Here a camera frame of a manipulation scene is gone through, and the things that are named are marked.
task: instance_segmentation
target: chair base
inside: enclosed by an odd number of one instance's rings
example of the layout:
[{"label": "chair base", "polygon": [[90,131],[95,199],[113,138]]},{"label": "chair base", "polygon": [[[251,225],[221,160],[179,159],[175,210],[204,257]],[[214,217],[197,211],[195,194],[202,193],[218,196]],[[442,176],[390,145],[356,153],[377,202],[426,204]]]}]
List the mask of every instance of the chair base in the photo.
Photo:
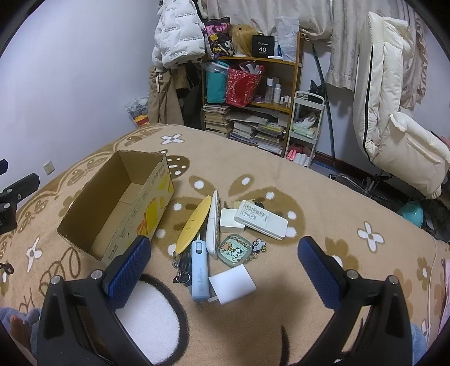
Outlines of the chair base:
[{"label": "chair base", "polygon": [[361,183],[357,180],[355,180],[353,177],[350,177],[346,174],[342,173],[336,173],[336,174],[330,174],[328,178],[335,180],[339,183],[342,183],[344,185],[347,185],[349,188],[353,189],[354,191],[362,194],[363,196],[366,196],[370,199],[373,199],[374,201],[378,202],[380,205],[386,206],[388,205],[388,208],[391,210],[394,210],[394,204],[386,197],[383,197],[375,192],[375,189],[377,188],[378,184],[380,182],[383,182],[385,180],[388,180],[392,178],[392,175],[384,175],[384,171],[379,170],[376,175],[374,175],[373,179],[370,177],[367,177],[364,179]]}]

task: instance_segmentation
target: blue fabric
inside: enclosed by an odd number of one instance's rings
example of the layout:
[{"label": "blue fabric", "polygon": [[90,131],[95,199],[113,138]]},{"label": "blue fabric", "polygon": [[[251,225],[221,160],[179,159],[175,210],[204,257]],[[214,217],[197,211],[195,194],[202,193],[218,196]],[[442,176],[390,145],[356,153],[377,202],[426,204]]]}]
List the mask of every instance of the blue fabric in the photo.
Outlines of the blue fabric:
[{"label": "blue fabric", "polygon": [[411,335],[413,338],[413,366],[422,358],[427,351],[427,340],[420,328],[411,323]]},{"label": "blue fabric", "polygon": [[21,313],[18,310],[14,310],[10,307],[0,307],[0,320],[9,334],[11,334],[11,323],[9,322],[9,320],[13,315],[16,315],[19,319],[21,319],[25,326],[28,328],[29,334],[31,335],[31,353],[36,358],[37,329],[39,327],[41,310],[38,308],[33,308],[29,311],[28,314],[25,315],[24,313]]},{"label": "blue fabric", "polygon": [[206,73],[206,100],[208,103],[225,102],[226,75],[222,73]]}]

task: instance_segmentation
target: white cart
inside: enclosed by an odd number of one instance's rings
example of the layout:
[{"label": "white cart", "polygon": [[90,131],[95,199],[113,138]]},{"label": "white cart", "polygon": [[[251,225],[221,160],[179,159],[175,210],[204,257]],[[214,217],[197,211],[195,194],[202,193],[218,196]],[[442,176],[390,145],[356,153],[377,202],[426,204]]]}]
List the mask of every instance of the white cart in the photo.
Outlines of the white cart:
[{"label": "white cart", "polygon": [[[319,98],[319,99],[321,99],[322,104],[311,102],[311,101],[308,101],[306,99],[302,99],[302,98],[300,98],[301,94],[304,94],[304,95],[307,95],[307,96],[314,96],[316,98]],[[319,95],[316,95],[316,94],[313,94],[313,93],[309,93],[307,91],[296,91],[293,102],[294,102],[294,105],[293,105],[293,108],[292,108],[293,111],[292,111],[291,123],[289,124],[288,143],[286,145],[287,147],[286,147],[286,152],[284,154],[284,157],[286,157],[287,154],[289,153],[289,145],[291,144],[291,142],[293,142],[293,141],[294,142],[299,141],[299,142],[303,142],[303,143],[306,142],[307,145],[309,145],[309,146],[312,145],[311,158],[308,159],[308,164],[305,165],[307,168],[309,168],[310,165],[311,165],[311,162],[312,162],[312,160],[314,158],[315,148],[316,148],[317,142],[319,140],[320,130],[322,128],[322,117],[324,115],[325,99],[322,98]],[[292,130],[295,118],[297,118],[297,116],[299,115],[302,106],[308,107],[308,109],[310,109],[310,110],[312,109],[312,110],[320,111],[319,119],[318,119],[318,122],[317,122],[317,133],[316,133],[316,136],[315,136],[314,139],[310,138],[310,137],[302,136],[302,135],[300,135],[300,134],[298,134],[298,133],[296,133],[296,132],[294,132]]]}]

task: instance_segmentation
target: yellow oval object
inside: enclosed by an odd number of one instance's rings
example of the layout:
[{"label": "yellow oval object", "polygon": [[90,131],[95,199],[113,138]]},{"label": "yellow oval object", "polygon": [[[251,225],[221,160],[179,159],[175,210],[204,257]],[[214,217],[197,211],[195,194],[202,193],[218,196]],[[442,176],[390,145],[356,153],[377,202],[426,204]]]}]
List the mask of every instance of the yellow oval object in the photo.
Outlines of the yellow oval object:
[{"label": "yellow oval object", "polygon": [[176,242],[175,253],[181,254],[183,250],[189,246],[205,221],[210,207],[211,196],[207,196],[194,210],[191,217],[189,217],[188,222],[181,231],[181,234]]}]

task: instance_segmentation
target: metal screw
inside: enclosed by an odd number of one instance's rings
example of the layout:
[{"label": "metal screw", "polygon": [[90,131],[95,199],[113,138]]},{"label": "metal screw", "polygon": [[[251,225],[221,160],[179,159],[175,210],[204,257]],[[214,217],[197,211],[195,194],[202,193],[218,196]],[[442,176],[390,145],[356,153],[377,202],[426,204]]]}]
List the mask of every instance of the metal screw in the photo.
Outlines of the metal screw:
[{"label": "metal screw", "polygon": [[360,275],[355,270],[348,270],[347,277],[350,279],[357,279]]},{"label": "metal screw", "polygon": [[99,279],[100,277],[103,276],[103,272],[101,270],[95,270],[90,274],[90,276],[92,279]]},{"label": "metal screw", "polygon": [[394,276],[393,274],[390,275],[387,279],[393,285],[396,285],[398,283],[398,278],[396,276]]},{"label": "metal screw", "polygon": [[58,276],[58,275],[56,275],[56,276],[53,276],[53,277],[52,277],[52,279],[50,280],[50,282],[51,282],[52,284],[56,285],[60,280],[61,280],[61,277]]}]

